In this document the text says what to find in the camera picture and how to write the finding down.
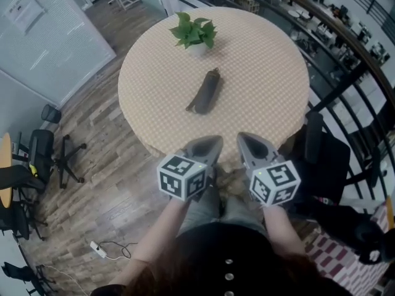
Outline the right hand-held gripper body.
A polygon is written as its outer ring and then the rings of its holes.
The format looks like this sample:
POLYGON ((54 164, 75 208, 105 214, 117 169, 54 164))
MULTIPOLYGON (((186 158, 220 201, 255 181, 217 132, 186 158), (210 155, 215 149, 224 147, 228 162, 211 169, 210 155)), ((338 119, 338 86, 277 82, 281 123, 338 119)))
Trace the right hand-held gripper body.
POLYGON ((283 205, 294 199, 301 178, 290 160, 279 154, 245 159, 245 185, 251 198, 263 207, 283 205))

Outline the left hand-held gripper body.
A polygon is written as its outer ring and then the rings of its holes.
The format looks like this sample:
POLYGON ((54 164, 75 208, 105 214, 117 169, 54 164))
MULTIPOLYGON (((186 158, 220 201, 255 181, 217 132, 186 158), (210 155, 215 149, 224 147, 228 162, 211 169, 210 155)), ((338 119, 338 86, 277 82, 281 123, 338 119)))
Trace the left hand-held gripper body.
POLYGON ((193 155, 186 150, 168 154, 157 167, 159 190, 186 202, 200 196, 210 183, 213 153, 193 155))

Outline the dark grey pouch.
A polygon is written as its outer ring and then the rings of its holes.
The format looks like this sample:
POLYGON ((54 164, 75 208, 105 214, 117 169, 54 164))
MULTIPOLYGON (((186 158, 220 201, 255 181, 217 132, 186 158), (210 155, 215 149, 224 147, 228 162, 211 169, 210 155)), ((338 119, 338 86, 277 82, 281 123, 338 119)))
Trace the dark grey pouch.
POLYGON ((221 87, 222 79, 219 69, 209 70, 197 94, 185 110, 199 115, 207 115, 214 107, 221 87))

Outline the person's right forearm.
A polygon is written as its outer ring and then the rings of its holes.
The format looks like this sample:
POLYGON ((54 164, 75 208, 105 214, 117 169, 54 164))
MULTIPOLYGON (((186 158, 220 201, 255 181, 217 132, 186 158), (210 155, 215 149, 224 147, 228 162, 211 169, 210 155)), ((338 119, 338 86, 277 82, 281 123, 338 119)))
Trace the person's right forearm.
POLYGON ((273 249, 281 256, 306 256, 303 241, 281 206, 263 207, 265 227, 273 249))

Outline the person's left forearm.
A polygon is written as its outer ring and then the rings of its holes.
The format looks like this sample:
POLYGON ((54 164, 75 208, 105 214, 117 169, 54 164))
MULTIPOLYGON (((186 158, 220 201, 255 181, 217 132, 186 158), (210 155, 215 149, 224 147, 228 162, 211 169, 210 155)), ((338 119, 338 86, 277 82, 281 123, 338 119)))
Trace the person's left forearm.
POLYGON ((158 220, 136 246, 126 267, 109 284, 127 286, 152 265, 176 238, 190 203, 171 199, 158 220))

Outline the person's grey jeans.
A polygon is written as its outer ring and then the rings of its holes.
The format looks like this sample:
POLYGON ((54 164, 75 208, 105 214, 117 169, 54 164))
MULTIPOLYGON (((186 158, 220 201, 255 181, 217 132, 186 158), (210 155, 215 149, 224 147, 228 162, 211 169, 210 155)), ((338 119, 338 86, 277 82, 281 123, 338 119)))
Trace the person's grey jeans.
POLYGON ((210 223, 235 224, 267 236, 265 226, 242 197, 229 195, 222 202, 216 187, 209 187, 198 202, 190 203, 178 235, 210 223))

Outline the black office chair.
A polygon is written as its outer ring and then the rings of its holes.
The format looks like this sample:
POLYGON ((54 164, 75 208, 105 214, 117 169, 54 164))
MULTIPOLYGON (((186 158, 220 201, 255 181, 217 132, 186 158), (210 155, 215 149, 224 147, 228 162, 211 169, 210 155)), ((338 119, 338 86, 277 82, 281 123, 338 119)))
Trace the black office chair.
POLYGON ((28 161, 33 176, 39 179, 45 186, 48 184, 54 169, 58 172, 59 187, 65 189, 67 184, 63 182, 66 172, 77 183, 84 183, 83 177, 77 177, 69 167, 69 161, 81 150, 85 150, 87 145, 80 144, 69 153, 65 152, 66 143, 70 140, 67 134, 62 138, 60 153, 53 157, 54 153, 54 133, 46 129, 36 129, 32 132, 29 142, 28 161))
POLYGON ((338 205, 345 186, 366 180, 376 185, 380 172, 380 150, 374 148, 370 167, 348 178, 351 150, 342 141, 323 131, 323 116, 313 112, 296 133, 289 155, 301 178, 297 191, 300 201, 323 201, 338 205))
POLYGON ((38 238, 45 241, 46 238, 41 236, 37 225, 47 226, 48 224, 37 220, 34 214, 38 202, 12 200, 12 190, 21 191, 23 188, 34 189, 41 194, 45 190, 45 184, 22 165, 0 168, 0 203, 6 214, 6 217, 2 219, 4 225, 0 226, 0 230, 11 230, 16 239, 27 241, 30 238, 30 229, 34 229, 38 238))

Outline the person's black top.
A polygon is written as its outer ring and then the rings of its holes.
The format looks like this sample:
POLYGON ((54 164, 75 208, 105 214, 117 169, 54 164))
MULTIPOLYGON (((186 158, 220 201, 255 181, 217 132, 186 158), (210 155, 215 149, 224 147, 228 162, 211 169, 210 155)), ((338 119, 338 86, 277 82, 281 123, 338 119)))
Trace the person's black top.
POLYGON ((209 223, 180 234, 129 284, 91 296, 352 296, 307 257, 281 257, 247 227, 209 223))

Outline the black bag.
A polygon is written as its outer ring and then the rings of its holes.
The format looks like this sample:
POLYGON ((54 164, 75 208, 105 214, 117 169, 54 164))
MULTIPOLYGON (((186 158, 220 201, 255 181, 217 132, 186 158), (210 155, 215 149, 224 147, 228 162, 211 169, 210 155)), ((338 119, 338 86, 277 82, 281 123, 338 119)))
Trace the black bag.
POLYGON ((312 218, 323 230, 351 248, 361 263, 376 265, 395 261, 395 229, 384 232, 367 215, 347 206, 317 202, 310 209, 312 218))

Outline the white power strip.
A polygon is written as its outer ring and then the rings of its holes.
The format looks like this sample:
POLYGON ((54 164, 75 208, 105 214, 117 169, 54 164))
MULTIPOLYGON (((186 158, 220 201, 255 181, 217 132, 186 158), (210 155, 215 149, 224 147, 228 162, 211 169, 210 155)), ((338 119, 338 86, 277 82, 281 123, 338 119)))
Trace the white power strip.
POLYGON ((95 241, 91 241, 89 245, 101 258, 107 258, 107 252, 95 241))

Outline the potted green plant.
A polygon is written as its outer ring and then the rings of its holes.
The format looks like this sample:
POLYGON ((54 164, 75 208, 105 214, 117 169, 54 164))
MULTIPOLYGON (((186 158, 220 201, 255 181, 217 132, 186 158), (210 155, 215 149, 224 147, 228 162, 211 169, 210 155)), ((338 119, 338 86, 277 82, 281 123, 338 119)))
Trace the potted green plant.
POLYGON ((169 31, 178 40, 177 46, 183 46, 196 56, 213 48, 217 31, 211 19, 199 17, 191 20, 186 12, 177 12, 176 15, 178 25, 169 31))

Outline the cluttered white counter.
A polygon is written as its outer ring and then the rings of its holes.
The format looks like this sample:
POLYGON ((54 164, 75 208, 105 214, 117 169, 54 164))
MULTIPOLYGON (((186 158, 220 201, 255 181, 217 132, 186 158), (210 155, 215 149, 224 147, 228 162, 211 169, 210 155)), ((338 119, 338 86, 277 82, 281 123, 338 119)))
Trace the cluttered white counter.
POLYGON ((395 74, 395 44, 354 0, 296 0, 312 12, 329 29, 341 37, 361 59, 373 49, 383 46, 384 53, 376 52, 369 61, 381 67, 385 75, 395 74))

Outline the black mesh wastebasket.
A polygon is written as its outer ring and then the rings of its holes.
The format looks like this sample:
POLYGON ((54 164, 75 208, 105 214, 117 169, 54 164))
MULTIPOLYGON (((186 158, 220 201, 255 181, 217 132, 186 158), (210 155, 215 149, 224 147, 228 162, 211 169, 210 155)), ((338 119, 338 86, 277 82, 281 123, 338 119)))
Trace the black mesh wastebasket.
POLYGON ((53 124, 59 124, 62 118, 62 113, 60 110, 57 110, 55 107, 46 104, 41 112, 41 119, 43 121, 47 121, 53 124))

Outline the orange wooden table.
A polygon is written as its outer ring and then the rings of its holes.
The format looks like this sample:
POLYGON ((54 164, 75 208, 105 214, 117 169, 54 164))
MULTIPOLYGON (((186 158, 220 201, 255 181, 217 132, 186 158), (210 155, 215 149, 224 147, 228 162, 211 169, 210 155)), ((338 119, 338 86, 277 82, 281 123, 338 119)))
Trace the orange wooden table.
POLYGON ((10 134, 6 133, 0 142, 0 201, 4 208, 9 208, 12 201, 12 188, 5 187, 1 175, 12 165, 12 142, 10 134))

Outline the black stand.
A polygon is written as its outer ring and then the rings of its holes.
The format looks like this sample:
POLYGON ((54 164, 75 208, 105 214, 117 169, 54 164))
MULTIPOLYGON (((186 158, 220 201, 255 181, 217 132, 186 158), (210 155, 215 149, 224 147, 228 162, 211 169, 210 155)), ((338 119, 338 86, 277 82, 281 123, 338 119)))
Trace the black stand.
POLYGON ((52 288, 51 284, 55 284, 55 281, 49 280, 43 272, 44 265, 38 265, 34 271, 29 266, 17 267, 10 263, 5 262, 1 266, 4 274, 12 279, 22 281, 24 284, 30 282, 33 285, 32 290, 26 289, 29 296, 51 296, 53 293, 57 293, 57 290, 52 288))

